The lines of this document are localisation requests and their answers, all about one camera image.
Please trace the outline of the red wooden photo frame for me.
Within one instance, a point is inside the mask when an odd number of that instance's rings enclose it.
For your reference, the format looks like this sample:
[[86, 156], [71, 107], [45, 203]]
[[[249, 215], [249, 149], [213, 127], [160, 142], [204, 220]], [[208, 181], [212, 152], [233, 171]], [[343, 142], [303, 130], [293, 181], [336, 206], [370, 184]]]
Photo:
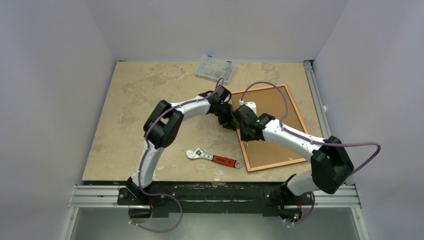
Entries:
[[[285, 84], [279, 84], [278, 88], [284, 93], [288, 103], [288, 115], [283, 122], [298, 131], [308, 133], [289, 88]], [[284, 99], [273, 86], [252, 87], [247, 91], [243, 100], [256, 104], [258, 116], [266, 113], [280, 119], [286, 113]], [[240, 141], [239, 143], [246, 170], [249, 173], [306, 162], [299, 154], [277, 143], [262, 140], [246, 143]]]

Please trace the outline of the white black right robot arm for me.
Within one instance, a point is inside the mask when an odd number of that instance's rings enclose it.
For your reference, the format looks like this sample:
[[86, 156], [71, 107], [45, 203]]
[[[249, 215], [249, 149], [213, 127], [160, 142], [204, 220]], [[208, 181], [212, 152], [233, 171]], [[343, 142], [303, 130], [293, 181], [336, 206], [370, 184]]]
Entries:
[[334, 136], [327, 139], [296, 130], [267, 113], [257, 116], [248, 106], [242, 105], [232, 113], [244, 142], [265, 141], [281, 145], [307, 160], [310, 171], [285, 181], [280, 196], [288, 204], [313, 191], [334, 194], [354, 171], [353, 163]]

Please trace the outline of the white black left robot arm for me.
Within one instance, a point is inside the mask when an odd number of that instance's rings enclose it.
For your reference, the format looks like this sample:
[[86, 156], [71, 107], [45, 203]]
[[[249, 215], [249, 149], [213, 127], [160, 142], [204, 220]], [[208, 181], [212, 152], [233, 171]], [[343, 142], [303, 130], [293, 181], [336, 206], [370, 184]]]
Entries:
[[213, 114], [225, 129], [235, 130], [236, 124], [231, 113], [232, 94], [219, 85], [213, 91], [200, 93], [196, 97], [176, 103], [161, 100], [148, 119], [144, 130], [144, 146], [139, 164], [125, 184], [129, 198], [138, 205], [149, 199], [148, 187], [153, 181], [153, 173], [165, 148], [177, 137], [183, 121], [196, 116]]

